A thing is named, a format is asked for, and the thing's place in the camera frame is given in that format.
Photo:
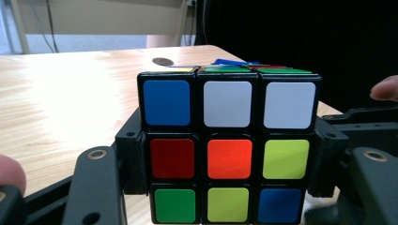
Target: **yellow-green sticker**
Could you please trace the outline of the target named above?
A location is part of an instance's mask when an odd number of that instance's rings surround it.
[[[307,167],[307,140],[270,140],[264,148],[263,176],[266,179],[301,179]]]

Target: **blue sticker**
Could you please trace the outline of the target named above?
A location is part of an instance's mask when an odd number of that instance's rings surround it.
[[[294,223],[301,207],[299,189],[263,189],[260,193],[258,221],[261,223]]]
[[[181,80],[146,81],[144,106],[150,126],[186,126],[191,121],[190,85]]]

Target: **finger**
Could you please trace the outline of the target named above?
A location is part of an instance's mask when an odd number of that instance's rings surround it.
[[[377,83],[372,88],[370,97],[374,100],[398,101],[398,75]]]
[[[0,186],[16,186],[22,195],[26,190],[26,177],[20,163],[0,155]]]

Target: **cable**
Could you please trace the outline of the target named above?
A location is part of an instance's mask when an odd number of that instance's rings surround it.
[[[205,28],[205,16],[206,16],[206,0],[203,0],[203,10],[202,10],[202,31],[203,37],[205,38],[205,44],[208,44],[207,37],[206,37],[206,28]]]
[[[50,45],[48,39],[45,36],[45,32],[44,32],[44,27],[43,27],[43,23],[41,22],[40,17],[38,16],[38,13],[36,12],[36,8],[33,5],[33,0],[29,1],[29,5],[32,8],[33,14],[35,14],[36,20],[38,20],[38,27],[40,29],[41,34],[43,35],[44,41],[46,42],[47,46],[50,48],[51,52],[54,53],[54,49],[53,47]]]
[[[53,27],[53,17],[51,15],[51,9],[50,9],[50,1],[46,0],[47,3],[47,12],[49,14],[49,20],[50,20],[50,29],[51,29],[51,35],[53,37],[53,45],[56,53],[59,53],[58,47],[56,46],[56,41],[55,41],[55,35],[54,35],[54,27]]]
[[[191,46],[192,45],[193,22],[195,20],[195,16],[196,16],[195,11],[197,9],[195,1],[192,1],[192,7],[193,7],[193,10],[192,10],[192,20],[191,20],[191,33],[190,33],[190,38],[189,38],[188,44],[187,44],[187,37],[184,36],[184,42],[185,42],[186,46]]]

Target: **screw hole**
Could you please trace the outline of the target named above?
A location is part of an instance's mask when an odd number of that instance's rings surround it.
[[[387,161],[387,158],[384,155],[377,153],[377,152],[366,151],[363,153],[363,155],[365,155],[366,157],[368,157],[369,159],[374,160],[374,161],[380,161],[380,162]]]
[[[104,158],[106,155],[106,151],[105,150],[94,150],[92,152],[90,152],[87,157],[91,160],[95,160],[95,159],[100,159],[100,158]]]
[[[99,213],[91,213],[83,218],[84,225],[96,224],[100,220]]]
[[[330,138],[335,138],[335,137],[337,137],[337,135],[336,135],[335,133],[333,133],[333,132],[328,132],[326,135],[327,135],[328,137],[330,137]]]
[[[134,133],[134,132],[128,132],[126,135],[127,135],[128,137],[132,137],[132,136],[135,135],[135,133]]]

